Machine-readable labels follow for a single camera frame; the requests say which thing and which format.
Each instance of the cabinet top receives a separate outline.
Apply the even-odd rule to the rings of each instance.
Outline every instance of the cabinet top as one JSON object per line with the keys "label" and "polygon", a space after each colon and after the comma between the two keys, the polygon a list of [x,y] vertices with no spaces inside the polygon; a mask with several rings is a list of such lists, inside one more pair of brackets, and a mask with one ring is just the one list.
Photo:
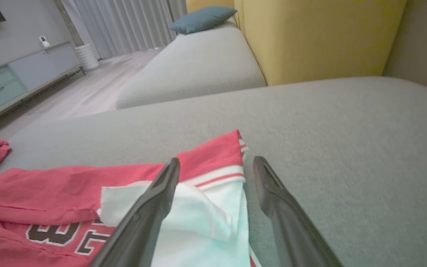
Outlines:
{"label": "cabinet top", "polygon": [[70,43],[70,41],[61,42],[61,43],[58,43],[58,44],[51,45],[51,46],[49,46],[49,47],[42,47],[41,49],[39,49],[39,50],[37,50],[37,51],[34,51],[34,52],[32,52],[32,53],[30,53],[30,54],[28,54],[28,55],[21,56],[21,57],[19,57],[19,58],[17,58],[17,59],[13,59],[13,60],[11,60],[11,61],[9,61],[9,62],[6,62],[6,63],[4,63],[4,64],[1,64],[1,65],[0,65],[0,68],[1,68],[1,67],[3,67],[3,66],[5,66],[5,65],[7,65],[7,64],[9,64],[9,63],[11,63],[11,62],[13,62],[13,61],[16,61],[16,60],[18,60],[18,59],[22,59],[23,57],[30,56],[30,55],[35,54],[35,53],[39,53],[40,51],[50,50],[50,49],[53,49],[53,48],[55,48],[55,47],[59,47],[59,46],[61,46],[61,45],[67,44],[67,43]]}

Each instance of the gray curtain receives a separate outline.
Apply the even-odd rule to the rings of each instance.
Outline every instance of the gray curtain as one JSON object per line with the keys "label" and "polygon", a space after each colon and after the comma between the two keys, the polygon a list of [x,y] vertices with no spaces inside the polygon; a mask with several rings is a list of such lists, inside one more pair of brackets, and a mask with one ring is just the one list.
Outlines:
{"label": "gray curtain", "polygon": [[165,47],[173,21],[187,13],[185,0],[75,0],[100,57]]}

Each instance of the floor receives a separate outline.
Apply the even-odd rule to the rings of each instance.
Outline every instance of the floor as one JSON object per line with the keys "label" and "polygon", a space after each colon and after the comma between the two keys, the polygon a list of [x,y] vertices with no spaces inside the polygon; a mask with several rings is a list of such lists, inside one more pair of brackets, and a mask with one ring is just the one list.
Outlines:
{"label": "floor", "polygon": [[115,109],[122,86],[161,50],[136,52],[100,61],[100,67],[59,81],[0,116],[0,139],[10,139],[32,125]]}

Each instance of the throw pillow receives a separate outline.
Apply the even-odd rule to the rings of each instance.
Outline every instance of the throw pillow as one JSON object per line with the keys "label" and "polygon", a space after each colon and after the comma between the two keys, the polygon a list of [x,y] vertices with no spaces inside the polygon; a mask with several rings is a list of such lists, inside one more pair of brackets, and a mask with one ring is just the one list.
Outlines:
{"label": "throw pillow", "polygon": [[170,27],[171,30],[190,34],[212,29],[232,17],[237,12],[231,7],[210,6],[189,13],[176,20]]}

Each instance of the sofa backrest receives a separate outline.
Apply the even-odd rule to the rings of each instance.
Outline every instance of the sofa backrest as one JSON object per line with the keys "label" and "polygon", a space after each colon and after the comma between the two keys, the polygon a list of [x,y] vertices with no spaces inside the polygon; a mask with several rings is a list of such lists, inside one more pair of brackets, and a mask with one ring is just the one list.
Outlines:
{"label": "sofa backrest", "polygon": [[234,6],[268,85],[379,76],[406,0],[186,0]]}

